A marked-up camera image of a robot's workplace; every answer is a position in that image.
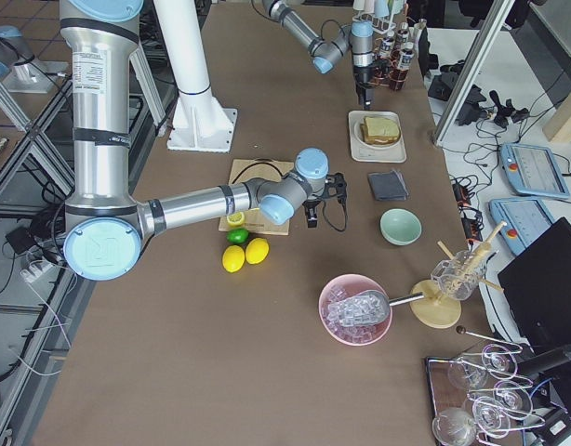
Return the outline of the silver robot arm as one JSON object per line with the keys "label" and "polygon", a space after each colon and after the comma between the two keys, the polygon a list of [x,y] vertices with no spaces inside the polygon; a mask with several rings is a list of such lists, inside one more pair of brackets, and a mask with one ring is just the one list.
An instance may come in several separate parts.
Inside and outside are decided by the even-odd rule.
{"label": "silver robot arm", "polygon": [[[128,190],[129,61],[139,49],[140,1],[63,1],[60,31],[73,52],[75,186],[65,204],[63,254],[78,275],[107,281],[129,272],[148,242],[166,230],[257,208],[281,225],[297,209],[342,198],[342,174],[326,154],[301,151],[280,179],[251,178],[141,203]],[[226,152],[237,112],[213,96],[196,9],[158,1],[159,19],[179,90],[168,145]]]}
{"label": "silver robot arm", "polygon": [[334,40],[327,41],[316,33],[286,1],[263,1],[271,21],[288,30],[308,51],[314,68],[321,74],[330,72],[348,53],[352,54],[352,75],[359,104],[369,110],[374,98],[370,81],[377,68],[373,47],[373,25],[368,20],[339,26]]}

